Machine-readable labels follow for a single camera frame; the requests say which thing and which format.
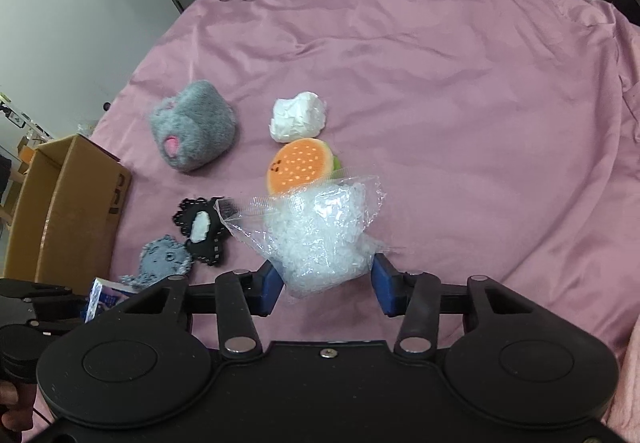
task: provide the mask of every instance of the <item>human hand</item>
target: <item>human hand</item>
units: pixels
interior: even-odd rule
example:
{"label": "human hand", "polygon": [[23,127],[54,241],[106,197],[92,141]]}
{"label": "human hand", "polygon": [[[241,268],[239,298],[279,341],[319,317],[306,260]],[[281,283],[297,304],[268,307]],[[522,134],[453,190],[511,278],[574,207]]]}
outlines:
{"label": "human hand", "polygon": [[2,415],[2,426],[12,432],[33,428],[33,404],[36,401],[35,385],[0,381],[0,404],[8,411]]}

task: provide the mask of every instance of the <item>screw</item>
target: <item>screw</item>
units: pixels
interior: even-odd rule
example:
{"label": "screw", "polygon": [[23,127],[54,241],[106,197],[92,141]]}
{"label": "screw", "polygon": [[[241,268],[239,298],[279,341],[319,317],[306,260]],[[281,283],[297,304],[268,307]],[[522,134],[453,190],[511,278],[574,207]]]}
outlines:
{"label": "screw", "polygon": [[323,358],[335,358],[338,356],[338,351],[332,349],[331,347],[327,347],[326,349],[322,349],[320,351],[320,356]]}
{"label": "screw", "polygon": [[431,349],[431,342],[422,337],[408,337],[400,341],[400,348],[406,353],[424,353]]}
{"label": "screw", "polygon": [[249,337],[233,337],[225,342],[226,350],[236,354],[248,353],[256,345],[255,340]]}

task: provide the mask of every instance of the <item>small gray plush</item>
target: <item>small gray plush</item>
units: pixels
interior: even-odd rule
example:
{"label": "small gray plush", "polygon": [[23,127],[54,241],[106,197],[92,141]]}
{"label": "small gray plush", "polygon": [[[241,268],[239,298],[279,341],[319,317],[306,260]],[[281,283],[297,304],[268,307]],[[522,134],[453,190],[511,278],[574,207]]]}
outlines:
{"label": "small gray plush", "polygon": [[149,123],[160,154],[180,172],[214,160],[231,147],[236,135],[236,116],[206,80],[162,100]]}
{"label": "small gray plush", "polygon": [[184,245],[171,235],[165,235],[142,249],[138,275],[125,275],[120,277],[120,282],[144,289],[170,275],[186,275],[192,264],[191,254]]}

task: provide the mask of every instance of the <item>small box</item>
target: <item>small box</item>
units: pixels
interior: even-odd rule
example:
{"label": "small box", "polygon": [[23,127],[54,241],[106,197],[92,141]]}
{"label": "small box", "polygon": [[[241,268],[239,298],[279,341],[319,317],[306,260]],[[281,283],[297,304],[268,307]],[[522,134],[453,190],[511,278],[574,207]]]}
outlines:
{"label": "small box", "polygon": [[87,295],[107,278],[131,174],[79,134],[38,146],[12,222],[4,276]]}

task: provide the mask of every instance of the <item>pink plush ear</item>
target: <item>pink plush ear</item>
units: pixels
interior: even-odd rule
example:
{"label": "pink plush ear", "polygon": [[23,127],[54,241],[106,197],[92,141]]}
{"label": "pink plush ear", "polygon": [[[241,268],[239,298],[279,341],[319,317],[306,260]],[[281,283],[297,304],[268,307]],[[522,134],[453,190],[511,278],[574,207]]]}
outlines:
{"label": "pink plush ear", "polygon": [[164,151],[170,158],[175,158],[180,148],[180,140],[175,136],[169,136],[164,140]]}

